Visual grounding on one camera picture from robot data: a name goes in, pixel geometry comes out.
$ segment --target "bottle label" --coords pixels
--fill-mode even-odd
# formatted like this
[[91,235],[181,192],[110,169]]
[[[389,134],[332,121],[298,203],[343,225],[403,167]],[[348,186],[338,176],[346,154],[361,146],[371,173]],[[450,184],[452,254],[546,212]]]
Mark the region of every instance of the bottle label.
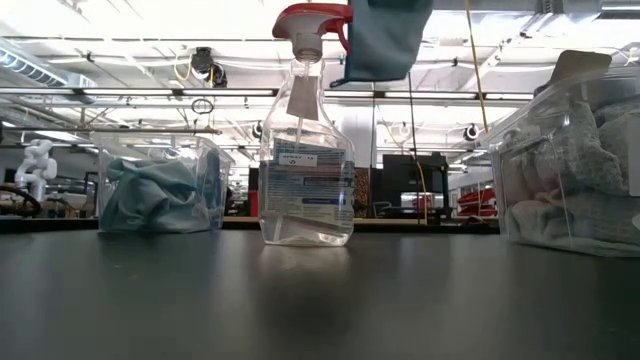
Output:
[[275,140],[268,161],[264,211],[304,219],[310,224],[353,224],[355,164],[345,151]]
[[280,154],[278,164],[288,166],[318,166],[318,155],[309,154]]

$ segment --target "spray nozzle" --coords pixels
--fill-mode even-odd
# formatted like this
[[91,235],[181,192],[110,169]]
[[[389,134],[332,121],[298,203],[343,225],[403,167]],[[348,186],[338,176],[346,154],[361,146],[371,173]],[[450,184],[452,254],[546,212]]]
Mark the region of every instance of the spray nozzle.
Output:
[[291,40],[296,57],[302,53],[312,53],[319,58],[322,57],[322,35],[332,32],[338,34],[340,43],[348,54],[351,47],[344,36],[343,27],[352,21],[353,9],[350,5],[291,5],[278,16],[273,26],[273,37]]

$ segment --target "crumpled cloth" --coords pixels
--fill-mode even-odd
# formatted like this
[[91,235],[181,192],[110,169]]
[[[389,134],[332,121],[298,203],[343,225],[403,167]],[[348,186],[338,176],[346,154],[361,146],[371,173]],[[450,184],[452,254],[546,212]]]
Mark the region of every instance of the crumpled cloth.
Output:
[[190,233],[209,230],[196,178],[179,160],[120,158],[107,166],[113,194],[100,214],[103,231]]

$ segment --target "yellow cable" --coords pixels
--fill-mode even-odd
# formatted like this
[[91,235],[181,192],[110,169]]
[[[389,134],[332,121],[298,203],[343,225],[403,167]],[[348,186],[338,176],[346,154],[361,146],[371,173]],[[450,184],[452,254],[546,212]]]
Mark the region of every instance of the yellow cable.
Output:
[[482,95],[482,83],[480,82],[480,70],[478,70],[478,55],[476,54],[476,43],[473,40],[473,28],[471,26],[471,0],[464,1],[465,10],[467,12],[467,23],[469,24],[469,38],[471,39],[471,52],[473,53],[473,68],[476,73],[476,83],[478,85],[478,97],[480,98],[480,108],[482,109],[482,123],[484,124],[484,133],[489,134],[489,125],[487,125],[487,112],[484,108],[484,96]]
[[189,79],[189,75],[191,75],[191,58],[193,57],[193,54],[189,55],[189,68],[187,69],[187,76],[182,76],[180,74],[180,72],[178,71],[178,64],[174,63],[173,64],[173,72],[176,74],[176,77],[180,80],[183,81],[187,81],[187,79]]
[[[400,145],[396,139],[393,137],[393,134],[391,133],[391,129],[389,129],[389,126],[387,125],[387,122],[384,121],[384,117],[382,118],[382,125],[384,125],[385,129],[387,129],[387,132],[389,133],[389,137],[391,137],[391,141],[393,141],[396,146],[400,149],[400,154],[404,155],[404,146]],[[427,186],[424,184],[424,173],[422,172],[422,166],[420,166],[420,162],[418,161],[418,159],[415,159],[416,161],[416,165],[418,165],[418,171],[420,171],[420,179],[422,179],[422,192],[425,194],[427,194]],[[416,198],[416,210],[418,212],[420,212],[420,196],[418,196]],[[427,225],[427,204],[425,202],[424,204],[424,224]]]
[[211,73],[209,75],[209,87],[213,89],[213,66],[211,66]]
[[[420,170],[420,179],[422,179],[422,192],[424,193],[424,224],[427,224],[427,187],[424,185],[424,174],[422,173],[422,166],[420,166],[420,161],[418,161],[418,159],[416,159],[416,165],[418,165],[418,170]],[[418,212],[420,212],[420,197],[418,196],[418,200],[416,202],[416,205],[418,207]]]

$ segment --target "hanging blue towel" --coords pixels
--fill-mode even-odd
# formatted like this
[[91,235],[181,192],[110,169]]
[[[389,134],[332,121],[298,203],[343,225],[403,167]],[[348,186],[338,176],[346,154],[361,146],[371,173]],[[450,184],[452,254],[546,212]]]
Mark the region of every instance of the hanging blue towel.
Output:
[[349,0],[351,54],[344,79],[351,81],[402,80],[416,61],[422,33],[433,10],[433,0]]
[[118,158],[108,165],[107,179],[115,189],[100,214],[104,231],[189,233],[211,228],[196,178],[178,160]]

